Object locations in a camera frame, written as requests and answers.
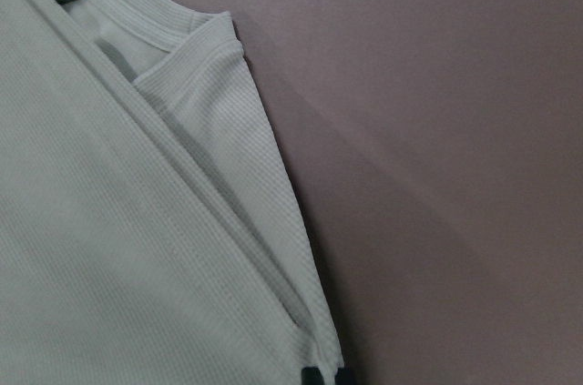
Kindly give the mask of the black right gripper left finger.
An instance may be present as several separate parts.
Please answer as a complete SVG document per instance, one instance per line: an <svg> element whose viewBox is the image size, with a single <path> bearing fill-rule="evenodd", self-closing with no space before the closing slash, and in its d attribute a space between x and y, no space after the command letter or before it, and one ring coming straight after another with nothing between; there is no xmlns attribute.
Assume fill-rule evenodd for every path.
<svg viewBox="0 0 583 385"><path fill-rule="evenodd" d="M301 385L322 385L322 373L318 367L304 367L301 371Z"/></svg>

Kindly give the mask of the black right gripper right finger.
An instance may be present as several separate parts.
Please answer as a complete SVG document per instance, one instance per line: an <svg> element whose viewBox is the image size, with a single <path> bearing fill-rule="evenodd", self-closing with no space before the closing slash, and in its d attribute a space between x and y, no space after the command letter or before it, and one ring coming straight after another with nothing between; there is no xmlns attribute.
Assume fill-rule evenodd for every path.
<svg viewBox="0 0 583 385"><path fill-rule="evenodd" d="M353 369L349 367L339 367L334 376L335 385L357 385L357 379Z"/></svg>

